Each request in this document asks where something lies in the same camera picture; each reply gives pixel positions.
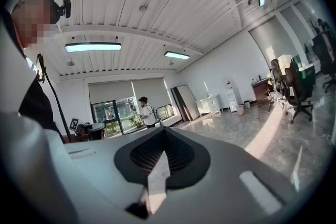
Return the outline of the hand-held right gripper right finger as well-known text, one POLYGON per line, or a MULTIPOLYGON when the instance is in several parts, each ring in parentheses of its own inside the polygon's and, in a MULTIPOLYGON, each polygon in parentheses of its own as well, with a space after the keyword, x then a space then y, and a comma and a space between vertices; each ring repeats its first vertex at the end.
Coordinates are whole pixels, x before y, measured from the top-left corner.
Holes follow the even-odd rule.
POLYGON ((243 148, 186 130, 176 132, 209 152, 211 163, 195 185, 167 191, 151 224, 266 224, 295 198, 290 181, 243 148))

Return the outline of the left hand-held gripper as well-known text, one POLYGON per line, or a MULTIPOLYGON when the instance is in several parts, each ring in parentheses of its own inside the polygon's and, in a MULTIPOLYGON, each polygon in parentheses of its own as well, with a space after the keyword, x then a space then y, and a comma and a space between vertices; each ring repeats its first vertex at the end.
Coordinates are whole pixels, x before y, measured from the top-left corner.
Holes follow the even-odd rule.
POLYGON ((74 141, 95 141, 104 139, 105 123, 84 123, 73 118, 70 122, 69 130, 73 132, 71 138, 74 141))

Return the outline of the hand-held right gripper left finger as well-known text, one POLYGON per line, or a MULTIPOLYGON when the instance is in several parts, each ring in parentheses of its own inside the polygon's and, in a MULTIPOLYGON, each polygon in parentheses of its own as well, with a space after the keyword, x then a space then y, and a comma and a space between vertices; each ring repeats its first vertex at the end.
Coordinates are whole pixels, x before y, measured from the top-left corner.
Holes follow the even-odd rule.
POLYGON ((152 213, 148 180, 163 130, 65 146, 80 224, 166 224, 163 208, 152 213))

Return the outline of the black framed glass door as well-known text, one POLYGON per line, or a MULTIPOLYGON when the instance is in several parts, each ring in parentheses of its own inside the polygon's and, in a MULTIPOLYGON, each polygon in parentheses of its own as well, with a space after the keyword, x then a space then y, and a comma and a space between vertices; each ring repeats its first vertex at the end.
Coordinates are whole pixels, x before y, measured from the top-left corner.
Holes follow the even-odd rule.
POLYGON ((104 123, 104 138, 112 138, 123 135, 115 100, 92 104, 91 112, 95 123, 104 123))

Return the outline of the grey roller blind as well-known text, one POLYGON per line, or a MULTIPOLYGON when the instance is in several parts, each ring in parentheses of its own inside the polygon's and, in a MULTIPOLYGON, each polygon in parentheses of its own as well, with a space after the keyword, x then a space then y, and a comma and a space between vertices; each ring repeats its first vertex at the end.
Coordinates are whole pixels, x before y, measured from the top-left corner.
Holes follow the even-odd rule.
POLYGON ((155 108, 171 104, 163 78, 134 80, 135 96, 139 99, 146 97, 148 103, 155 108))
POLYGON ((134 96, 131 81, 106 82, 89 85, 90 104, 120 100, 134 96))
POLYGON ((267 65, 282 55, 298 55, 289 35, 276 16, 249 32, 263 54, 267 65))

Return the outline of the person's black shirt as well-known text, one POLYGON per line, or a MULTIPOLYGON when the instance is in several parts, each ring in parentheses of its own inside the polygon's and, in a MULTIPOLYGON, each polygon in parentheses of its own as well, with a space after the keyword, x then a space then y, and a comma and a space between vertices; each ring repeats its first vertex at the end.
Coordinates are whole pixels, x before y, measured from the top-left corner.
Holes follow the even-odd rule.
POLYGON ((36 121, 43 129, 52 130, 58 133, 61 141, 65 140, 61 135, 56 123, 48 97, 45 95, 38 79, 35 78, 30 85, 19 108, 19 113, 36 121))

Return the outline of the white vanity cabinet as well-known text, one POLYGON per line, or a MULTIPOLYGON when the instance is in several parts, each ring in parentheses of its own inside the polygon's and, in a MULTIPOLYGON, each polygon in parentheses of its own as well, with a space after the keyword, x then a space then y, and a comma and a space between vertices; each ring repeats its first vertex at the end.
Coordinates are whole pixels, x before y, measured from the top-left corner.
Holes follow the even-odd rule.
POLYGON ((220 108, 220 111, 218 111, 217 113, 221 114, 221 109, 222 109, 221 101, 220 101, 219 94, 217 94, 217 95, 212 95, 210 97, 195 101, 200 116, 202 116, 203 114, 207 114, 207 113, 215 113, 215 112, 210 111, 210 106, 212 105, 212 103, 211 103, 212 99, 217 99, 218 107, 220 108))

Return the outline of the white water dispenser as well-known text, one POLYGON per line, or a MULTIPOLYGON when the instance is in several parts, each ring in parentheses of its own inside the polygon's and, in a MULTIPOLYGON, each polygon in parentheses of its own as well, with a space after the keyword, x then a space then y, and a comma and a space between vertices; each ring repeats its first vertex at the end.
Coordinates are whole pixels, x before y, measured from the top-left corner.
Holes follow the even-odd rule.
POLYGON ((237 112, 238 101, 234 89, 226 90, 226 97, 231 112, 237 112))

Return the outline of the black framed window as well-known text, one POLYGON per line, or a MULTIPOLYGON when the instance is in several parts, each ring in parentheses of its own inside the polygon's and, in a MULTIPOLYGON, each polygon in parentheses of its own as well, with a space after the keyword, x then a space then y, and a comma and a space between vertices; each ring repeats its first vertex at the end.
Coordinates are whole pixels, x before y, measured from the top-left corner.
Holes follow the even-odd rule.
POLYGON ((156 108, 155 111, 157 118, 161 120, 165 120, 174 116, 174 111, 171 104, 156 108))

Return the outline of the beige black-framed panel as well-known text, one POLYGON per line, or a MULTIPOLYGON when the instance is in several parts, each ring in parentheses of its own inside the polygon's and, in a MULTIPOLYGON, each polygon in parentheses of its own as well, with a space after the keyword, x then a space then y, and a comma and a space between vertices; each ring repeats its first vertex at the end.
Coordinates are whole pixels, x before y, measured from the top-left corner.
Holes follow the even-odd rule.
POLYGON ((197 119, 200 116, 200 113, 198 111, 196 99, 191 92, 189 86, 178 86, 177 89, 182 98, 183 104, 185 104, 188 117, 191 121, 197 119))

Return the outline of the brown vanity cabinet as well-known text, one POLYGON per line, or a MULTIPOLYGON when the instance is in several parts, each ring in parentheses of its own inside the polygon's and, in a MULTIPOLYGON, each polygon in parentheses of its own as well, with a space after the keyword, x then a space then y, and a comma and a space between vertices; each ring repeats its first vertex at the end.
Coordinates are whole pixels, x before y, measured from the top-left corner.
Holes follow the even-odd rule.
POLYGON ((251 84, 258 106, 262 106, 271 101, 271 96, 268 91, 268 81, 269 79, 266 78, 251 84))

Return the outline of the grey office chair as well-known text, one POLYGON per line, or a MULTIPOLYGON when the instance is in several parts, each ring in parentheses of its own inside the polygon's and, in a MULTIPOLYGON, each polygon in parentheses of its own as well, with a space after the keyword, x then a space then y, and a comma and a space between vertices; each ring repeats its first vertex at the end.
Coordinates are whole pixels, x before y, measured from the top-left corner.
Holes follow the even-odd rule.
POLYGON ((268 81, 268 86, 270 90, 270 96, 272 101, 278 104, 283 111, 285 109, 285 87, 283 85, 283 81, 279 72, 281 71, 279 68, 278 59, 274 58, 270 62, 271 64, 271 79, 268 81))

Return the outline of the black office chair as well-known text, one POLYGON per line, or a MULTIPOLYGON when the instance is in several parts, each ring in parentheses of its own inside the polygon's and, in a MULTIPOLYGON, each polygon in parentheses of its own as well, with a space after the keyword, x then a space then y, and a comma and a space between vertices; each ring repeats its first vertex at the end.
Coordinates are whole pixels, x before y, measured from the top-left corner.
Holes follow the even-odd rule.
POLYGON ((336 35, 326 21, 318 18, 318 27, 314 27, 317 35, 313 38, 312 49, 320 61, 320 70, 330 80, 322 87, 325 93, 332 85, 336 85, 336 35))
POLYGON ((306 89, 302 79, 299 67, 291 59, 289 67, 284 69, 285 74, 282 76, 285 83, 285 98, 293 108, 293 115, 290 123, 294 123, 296 116, 303 112, 308 116, 308 121, 312 121, 313 104, 307 101, 312 96, 312 89, 306 89))

